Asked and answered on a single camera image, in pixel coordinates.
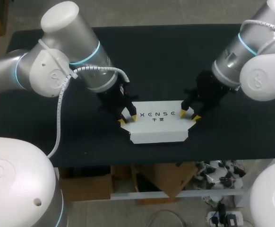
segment white cardboard box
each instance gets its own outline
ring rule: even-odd
[[[182,101],[133,102],[137,108],[137,121],[130,121],[127,109],[122,114],[128,119],[121,127],[130,133],[135,144],[181,142],[188,138],[188,129],[195,122],[191,120],[194,111],[190,108],[180,118]]]

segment floor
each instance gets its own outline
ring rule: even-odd
[[[199,23],[241,23],[265,0],[73,0],[91,26],[134,26]],[[42,14],[60,0],[15,0],[10,3],[7,33],[0,37],[4,54],[14,31],[37,29]],[[134,201],[92,201],[69,205],[69,227],[144,227],[151,214],[177,212],[187,227],[205,227],[210,208],[200,198],[164,205],[137,206]],[[249,209],[241,209],[251,220]],[[174,216],[162,214],[152,226],[177,227]]]

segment screw hole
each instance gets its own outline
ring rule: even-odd
[[[37,206],[37,207],[42,206],[41,200],[40,199],[34,199],[34,205]]]

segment robotic arm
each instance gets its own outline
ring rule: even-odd
[[[78,75],[117,120],[125,122],[121,115],[125,107],[135,120],[136,109],[125,86],[129,79],[112,66],[75,3],[66,1],[49,9],[41,27],[44,36],[31,51],[17,50],[0,58],[0,93],[27,89],[55,97],[67,76]],[[77,75],[71,69],[77,69]]]
[[[252,99],[275,99],[275,0],[268,0],[251,20],[241,25],[232,43],[214,61],[211,71],[201,72],[197,87],[182,102],[182,115],[195,101],[203,107],[194,120],[213,109],[229,92],[240,87]]]

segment table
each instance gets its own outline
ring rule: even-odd
[[[183,90],[194,87],[197,74],[211,68],[239,28],[178,25],[94,31],[113,64],[130,77],[131,92],[140,101],[163,101],[184,99]],[[41,37],[40,30],[15,32],[8,51],[31,49]],[[33,92],[0,94],[0,137],[28,141],[49,153],[56,136],[56,104],[56,98]],[[228,94],[189,132],[188,140],[153,145],[132,144],[112,116],[98,111],[99,105],[83,83],[71,82],[63,100],[61,144],[51,159],[54,166],[275,158],[275,100],[256,102],[242,91]]]

